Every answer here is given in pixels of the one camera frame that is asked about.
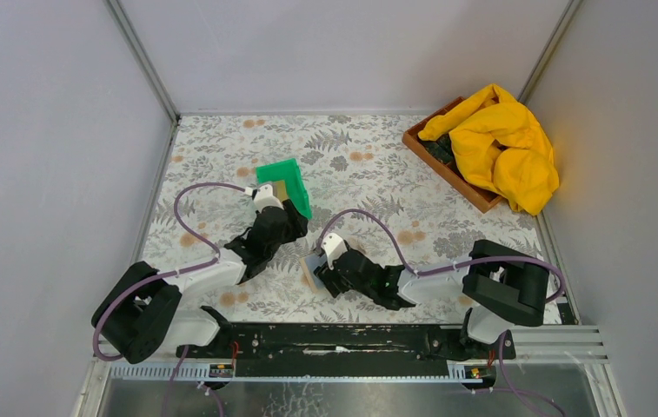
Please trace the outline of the green plastic bin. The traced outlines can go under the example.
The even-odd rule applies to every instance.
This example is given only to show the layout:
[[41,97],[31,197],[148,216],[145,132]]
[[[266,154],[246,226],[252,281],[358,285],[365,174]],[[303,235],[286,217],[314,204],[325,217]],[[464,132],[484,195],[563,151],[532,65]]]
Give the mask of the green plastic bin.
[[256,178],[259,182],[283,181],[287,197],[293,202],[298,212],[307,219],[312,219],[309,192],[295,158],[256,167]]

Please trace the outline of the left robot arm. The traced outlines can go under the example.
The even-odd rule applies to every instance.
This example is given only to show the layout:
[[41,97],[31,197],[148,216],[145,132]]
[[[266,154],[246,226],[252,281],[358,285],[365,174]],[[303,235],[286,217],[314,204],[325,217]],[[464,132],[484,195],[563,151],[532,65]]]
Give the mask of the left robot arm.
[[221,247],[215,261],[165,273],[145,261],[130,265],[91,317],[95,355],[137,364],[167,345],[197,345],[210,357],[224,354],[228,331],[179,307],[202,293],[255,278],[282,245],[306,236],[308,223],[285,200],[258,209],[252,226]]

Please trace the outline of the gold magnetic stripe card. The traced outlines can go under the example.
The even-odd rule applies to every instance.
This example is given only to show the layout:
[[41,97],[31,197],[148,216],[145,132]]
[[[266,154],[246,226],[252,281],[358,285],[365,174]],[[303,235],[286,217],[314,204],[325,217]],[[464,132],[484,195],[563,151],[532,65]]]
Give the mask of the gold magnetic stripe card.
[[274,181],[271,183],[274,196],[280,201],[284,202],[289,199],[287,186],[284,180]]

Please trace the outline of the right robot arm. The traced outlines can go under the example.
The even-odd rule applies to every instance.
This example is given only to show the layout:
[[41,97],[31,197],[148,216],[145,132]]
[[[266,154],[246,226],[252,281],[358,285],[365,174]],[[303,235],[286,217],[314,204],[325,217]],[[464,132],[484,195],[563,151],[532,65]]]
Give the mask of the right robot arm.
[[397,311],[446,295],[472,301],[458,335],[461,351],[479,358],[514,326],[540,327],[548,302],[547,263],[489,241],[474,243],[468,255],[438,266],[381,265],[335,233],[301,260],[313,290],[336,298],[357,292]]

